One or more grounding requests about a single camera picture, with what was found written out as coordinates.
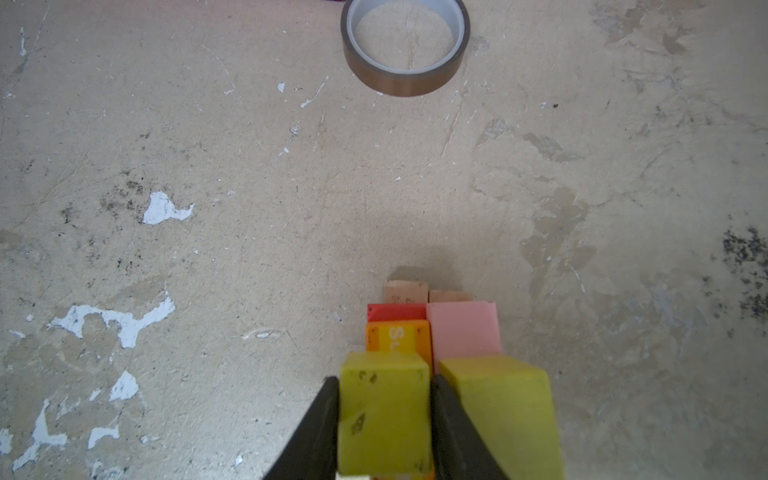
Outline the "yellow green cube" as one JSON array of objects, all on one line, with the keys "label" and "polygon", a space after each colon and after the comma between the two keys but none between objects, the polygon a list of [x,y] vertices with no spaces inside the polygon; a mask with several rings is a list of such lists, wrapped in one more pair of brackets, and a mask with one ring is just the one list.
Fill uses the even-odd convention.
[{"label": "yellow green cube", "polygon": [[548,374],[505,355],[448,358],[443,375],[510,479],[562,479]]}]

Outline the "natural wood block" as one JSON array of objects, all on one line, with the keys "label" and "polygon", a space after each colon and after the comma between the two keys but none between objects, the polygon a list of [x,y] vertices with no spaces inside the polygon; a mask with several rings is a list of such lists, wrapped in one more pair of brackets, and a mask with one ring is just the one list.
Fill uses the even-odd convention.
[{"label": "natural wood block", "polygon": [[388,280],[384,288],[384,301],[392,304],[424,304],[429,299],[429,284],[408,280]]}]

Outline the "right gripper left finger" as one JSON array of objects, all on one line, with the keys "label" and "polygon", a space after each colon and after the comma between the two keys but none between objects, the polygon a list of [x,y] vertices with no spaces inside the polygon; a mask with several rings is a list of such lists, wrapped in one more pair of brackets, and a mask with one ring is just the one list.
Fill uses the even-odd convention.
[{"label": "right gripper left finger", "polygon": [[339,379],[325,378],[264,480],[336,478],[339,400]]}]

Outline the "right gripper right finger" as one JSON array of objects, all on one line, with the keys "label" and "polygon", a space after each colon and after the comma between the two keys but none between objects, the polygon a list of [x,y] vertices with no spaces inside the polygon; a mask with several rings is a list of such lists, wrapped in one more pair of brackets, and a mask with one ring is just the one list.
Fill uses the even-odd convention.
[{"label": "right gripper right finger", "polygon": [[432,378],[430,400],[436,479],[507,479],[444,376]]}]

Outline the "red rectangular block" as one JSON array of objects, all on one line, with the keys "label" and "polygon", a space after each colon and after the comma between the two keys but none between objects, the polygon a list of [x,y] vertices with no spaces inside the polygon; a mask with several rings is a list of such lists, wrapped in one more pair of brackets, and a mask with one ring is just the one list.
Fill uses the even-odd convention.
[{"label": "red rectangular block", "polygon": [[367,321],[426,320],[425,303],[385,303],[367,306]]}]

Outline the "orange cylinder block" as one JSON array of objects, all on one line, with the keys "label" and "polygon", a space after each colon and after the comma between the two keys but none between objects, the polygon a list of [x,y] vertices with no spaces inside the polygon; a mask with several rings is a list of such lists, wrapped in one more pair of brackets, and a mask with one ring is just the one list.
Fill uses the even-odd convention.
[{"label": "orange cylinder block", "polygon": [[366,350],[415,352],[434,371],[431,330],[424,319],[369,322],[366,325]]}]

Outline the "small yellow cube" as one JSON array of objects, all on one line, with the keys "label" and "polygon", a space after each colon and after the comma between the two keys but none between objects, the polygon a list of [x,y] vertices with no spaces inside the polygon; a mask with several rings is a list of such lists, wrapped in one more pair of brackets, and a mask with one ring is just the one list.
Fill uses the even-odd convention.
[{"label": "small yellow cube", "polygon": [[430,368],[414,352],[352,352],[339,375],[338,472],[432,471]]}]

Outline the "pink rectangular block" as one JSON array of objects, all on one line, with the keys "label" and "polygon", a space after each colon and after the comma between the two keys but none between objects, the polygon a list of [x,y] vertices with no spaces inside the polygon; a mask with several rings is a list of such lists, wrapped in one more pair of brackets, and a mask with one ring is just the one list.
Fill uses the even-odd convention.
[{"label": "pink rectangular block", "polygon": [[497,306],[491,301],[426,305],[436,366],[449,358],[501,355]]}]

